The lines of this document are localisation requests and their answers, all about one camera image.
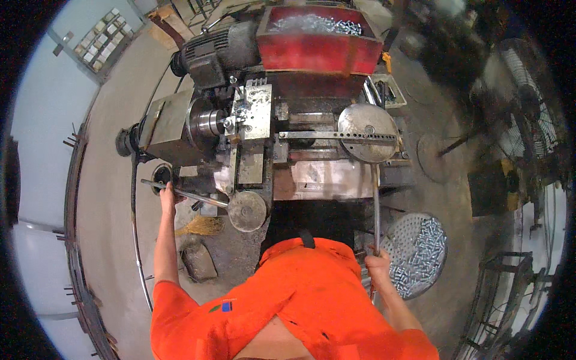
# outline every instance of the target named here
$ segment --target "metal bracket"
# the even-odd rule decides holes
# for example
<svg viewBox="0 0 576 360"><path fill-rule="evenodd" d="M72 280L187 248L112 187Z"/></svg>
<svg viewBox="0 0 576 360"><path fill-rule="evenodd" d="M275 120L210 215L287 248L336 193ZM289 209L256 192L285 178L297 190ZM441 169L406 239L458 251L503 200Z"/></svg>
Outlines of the metal bracket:
<svg viewBox="0 0 576 360"><path fill-rule="evenodd" d="M370 145L395 145L397 136L392 134L368 134L366 132L336 131L281 131L280 139L331 139Z"/></svg>

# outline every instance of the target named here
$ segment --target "steel bar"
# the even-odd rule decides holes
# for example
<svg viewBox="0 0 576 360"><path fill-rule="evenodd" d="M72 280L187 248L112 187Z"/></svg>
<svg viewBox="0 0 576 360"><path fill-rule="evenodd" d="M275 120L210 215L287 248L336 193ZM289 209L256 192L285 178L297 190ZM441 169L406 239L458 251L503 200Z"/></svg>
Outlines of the steel bar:
<svg viewBox="0 0 576 360"><path fill-rule="evenodd" d="M146 296L146 303L148 304L148 309L152 313L152 302L150 300L150 294L148 294L148 288L146 287L146 279L144 277L144 272L142 271L142 259L140 258L140 246L138 245L138 229L136 228L136 176L138 170L138 154L132 155L132 186L131 186L131 196L130 196L130 207L132 209L132 239L134 240L134 251L136 253L136 266L138 267L138 275L140 276L140 284L142 285L142 290L144 290L144 295Z"/></svg>
<svg viewBox="0 0 576 360"><path fill-rule="evenodd" d="M155 182L153 182L153 181L146 180L146 179L141 179L140 182L141 182L142 184L146 184L146 185L150 185L150 186L153 186L153 187L157 187L157 188L159 188L159 189L165 189L165 188L166 188L166 185L165 185L165 184L155 183ZM174 190L174 192L175 192L176 194L186 196L187 198L190 198L190 199L193 199L193 200L198 200L198 201L201 201L201 202L203 202L203 203L207 203L207 204L210 204L210 205L222 207L223 209L227 209L227 208L228 208L228 203L227 203L227 202L224 202L224 201L216 200L216 199L213 199L213 198L207 198L207 197L205 197L205 196L193 194L193 193L191 193L191 192L182 191L182 190L176 189L176 188L174 188L173 190Z"/></svg>
<svg viewBox="0 0 576 360"><path fill-rule="evenodd" d="M378 164L370 164L372 173L372 188L374 192L374 255L380 256L380 193L378 191ZM376 303L374 284L370 287L370 299Z"/></svg>
<svg viewBox="0 0 576 360"><path fill-rule="evenodd" d="M330 139L346 142L379 144L396 144L396 135L368 134L366 132L336 132L336 131L281 131L280 139Z"/></svg>
<svg viewBox="0 0 576 360"><path fill-rule="evenodd" d="M370 87L372 88L372 90L374 90L374 94L376 94L376 100L378 100L378 106L382 107L383 103L382 103L382 97L380 96L378 89L376 89L376 85L374 85L374 81L372 81L372 78L368 76L368 83L370 84Z"/></svg>
<svg viewBox="0 0 576 360"><path fill-rule="evenodd" d="M364 82L363 89L364 89L364 96L366 96L366 101L368 101L368 104L377 106L376 100L374 99L374 96L370 91L370 85L368 83L368 79L366 79L366 81Z"/></svg>

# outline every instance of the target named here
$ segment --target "metal lever handle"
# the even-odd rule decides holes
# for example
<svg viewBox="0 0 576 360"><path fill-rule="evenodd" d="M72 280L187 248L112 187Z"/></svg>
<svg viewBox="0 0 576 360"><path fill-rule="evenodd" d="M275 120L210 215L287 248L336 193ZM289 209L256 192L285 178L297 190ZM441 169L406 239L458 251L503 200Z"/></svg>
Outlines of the metal lever handle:
<svg viewBox="0 0 576 360"><path fill-rule="evenodd" d="M380 194L378 193L378 164L370 164L372 173L372 190L374 192L374 255L380 256ZM374 283L370 285L370 300L376 303Z"/></svg>
<svg viewBox="0 0 576 360"><path fill-rule="evenodd" d="M141 182L142 184L150 185L150 186L152 186L152 187L156 187L156 188L159 188L159 189L165 189L165 188L166 188L166 185L165 185L165 184L155 183L155 182L153 182L153 181L146 180L146 179L141 179L140 182ZM227 203L227 202L224 202L224 201L216 200L216 199L213 199L213 198L207 198L207 197L201 196L201 195L196 195L196 194L193 194L193 193L191 193L191 192L182 191L182 190L177 189L177 188L174 188L173 190L174 190L174 192L177 193L178 195L183 195L183 196L186 196L187 198L190 198L190 199L193 199L193 200L198 200L198 201L201 201L201 202L210 204L210 205L214 205L214 206L221 207L221 208L223 208L223 209L227 209L227 208L228 208L228 203Z"/></svg>

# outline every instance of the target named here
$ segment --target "wire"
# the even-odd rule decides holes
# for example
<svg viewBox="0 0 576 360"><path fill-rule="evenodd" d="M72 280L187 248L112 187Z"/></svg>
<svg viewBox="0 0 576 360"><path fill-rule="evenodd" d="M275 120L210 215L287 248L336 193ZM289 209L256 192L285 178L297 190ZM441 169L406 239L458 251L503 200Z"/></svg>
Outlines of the wire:
<svg viewBox="0 0 576 360"><path fill-rule="evenodd" d="M526 296L528 296L528 295L532 295L533 293L534 293L534 291L531 292L531 293L528 293L528 294L524 294L524 296L522 296L522 298L524 298L524 297L526 297ZM508 304L507 301L504 302L504 303L502 303L502 304L500 304L500 306L498 306L497 308L496 308L494 305L492 305L492 307L494 308L494 310L492 310L492 312L490 313L490 315L488 315L488 318L487 318L486 320L490 320L490 317L492 317L492 315L493 315L494 312L496 312L496 311L499 311L499 312L502 312L502 313L505 312L505 310L500 310L500 308L503 307L503 306L506 305L506 304ZM488 323L489 323L489 324L492 324L492 323L495 323L496 321L498 321L498 320L488 321Z"/></svg>

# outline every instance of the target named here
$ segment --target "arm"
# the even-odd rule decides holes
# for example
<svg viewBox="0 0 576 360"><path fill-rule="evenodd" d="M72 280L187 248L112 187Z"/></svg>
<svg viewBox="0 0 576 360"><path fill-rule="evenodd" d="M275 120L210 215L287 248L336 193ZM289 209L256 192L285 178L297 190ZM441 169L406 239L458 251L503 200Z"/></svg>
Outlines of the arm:
<svg viewBox="0 0 576 360"><path fill-rule="evenodd" d="M166 184L166 189L160 190L160 202L162 204L162 218L160 219L156 248L154 249L154 279L156 282L170 280L180 285L178 281L176 240L174 238L176 208L172 183Z"/></svg>
<svg viewBox="0 0 576 360"><path fill-rule="evenodd" d="M422 325L406 306L390 280L390 256L380 250L380 257L367 256L366 267L372 277L372 282L384 303L384 312L390 326L397 332L407 329L422 330Z"/></svg>

